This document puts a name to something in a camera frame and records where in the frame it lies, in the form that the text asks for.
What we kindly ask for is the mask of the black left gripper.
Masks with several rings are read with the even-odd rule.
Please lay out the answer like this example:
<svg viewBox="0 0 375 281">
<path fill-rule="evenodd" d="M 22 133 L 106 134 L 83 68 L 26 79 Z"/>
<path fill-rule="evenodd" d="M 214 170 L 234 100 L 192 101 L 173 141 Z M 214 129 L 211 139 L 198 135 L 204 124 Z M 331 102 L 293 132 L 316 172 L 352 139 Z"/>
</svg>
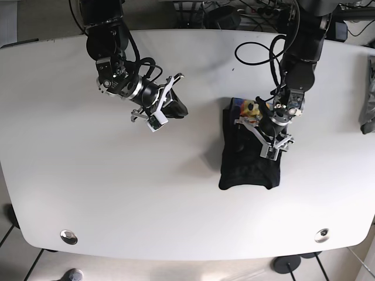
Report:
<svg viewBox="0 0 375 281">
<path fill-rule="evenodd" d="M 237 151 L 243 150 L 246 142 L 255 138 L 260 144 L 260 151 L 263 145 L 270 145 L 278 148 L 279 153 L 287 152 L 289 146 L 295 142 L 293 136 L 287 132 L 292 119 L 292 116 L 280 112 L 273 113 L 271 116 L 235 114 Z"/>
</svg>

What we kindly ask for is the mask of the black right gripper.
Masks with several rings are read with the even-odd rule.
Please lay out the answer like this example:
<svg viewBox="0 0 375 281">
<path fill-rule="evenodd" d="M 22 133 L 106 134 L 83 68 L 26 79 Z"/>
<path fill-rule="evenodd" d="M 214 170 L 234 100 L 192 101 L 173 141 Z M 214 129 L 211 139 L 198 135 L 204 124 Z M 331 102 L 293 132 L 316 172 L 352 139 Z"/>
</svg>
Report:
<svg viewBox="0 0 375 281">
<path fill-rule="evenodd" d="M 173 78 L 172 89 L 167 93 L 167 104 L 162 107 L 163 114 L 169 119 L 183 119 L 188 115 L 188 109 L 183 102 L 178 98 L 173 90 L 173 86 L 185 76 L 182 73 L 177 73 Z M 148 119 L 151 115 L 151 109 L 156 104 L 158 99 L 158 91 L 164 84 L 157 85 L 145 76 L 139 76 L 137 86 L 134 86 L 131 91 L 130 100 L 140 106 L 139 109 L 134 109 L 131 112 L 131 122 L 135 122 L 139 118 Z"/>
</svg>

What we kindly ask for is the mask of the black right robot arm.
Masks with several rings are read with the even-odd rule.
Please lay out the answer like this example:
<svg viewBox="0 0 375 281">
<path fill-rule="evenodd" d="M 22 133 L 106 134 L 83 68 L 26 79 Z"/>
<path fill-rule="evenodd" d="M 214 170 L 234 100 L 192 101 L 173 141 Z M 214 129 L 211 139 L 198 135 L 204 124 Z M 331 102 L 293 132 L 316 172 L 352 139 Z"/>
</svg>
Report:
<svg viewBox="0 0 375 281">
<path fill-rule="evenodd" d="M 173 90 L 183 74 L 168 77 L 165 84 L 155 82 L 152 73 L 163 69 L 153 58 L 140 56 L 122 19 L 122 4 L 122 1 L 80 1 L 83 22 L 77 26 L 86 35 L 87 53 L 96 63 L 99 91 L 137 104 L 138 109 L 131 112 L 131 121 L 143 118 L 157 130 L 170 119 L 183 119 L 188 114 Z"/>
</svg>

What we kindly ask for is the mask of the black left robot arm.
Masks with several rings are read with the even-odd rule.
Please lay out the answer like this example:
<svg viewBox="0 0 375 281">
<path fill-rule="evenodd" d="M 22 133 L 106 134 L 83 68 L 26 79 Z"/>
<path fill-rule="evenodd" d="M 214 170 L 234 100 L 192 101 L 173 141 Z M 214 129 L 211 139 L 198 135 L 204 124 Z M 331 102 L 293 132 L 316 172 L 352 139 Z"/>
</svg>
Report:
<svg viewBox="0 0 375 281">
<path fill-rule="evenodd" d="M 279 34 L 273 38 L 269 51 L 271 73 L 279 71 L 276 88 L 271 92 L 272 105 L 257 97 L 260 120 L 251 124 L 244 117 L 236 121 L 236 146 L 251 148 L 261 157 L 276 160 L 286 151 L 293 137 L 287 129 L 292 120 L 302 115 L 305 93 L 315 82 L 315 69 L 337 4 L 330 1 L 292 1 L 278 21 Z"/>
</svg>

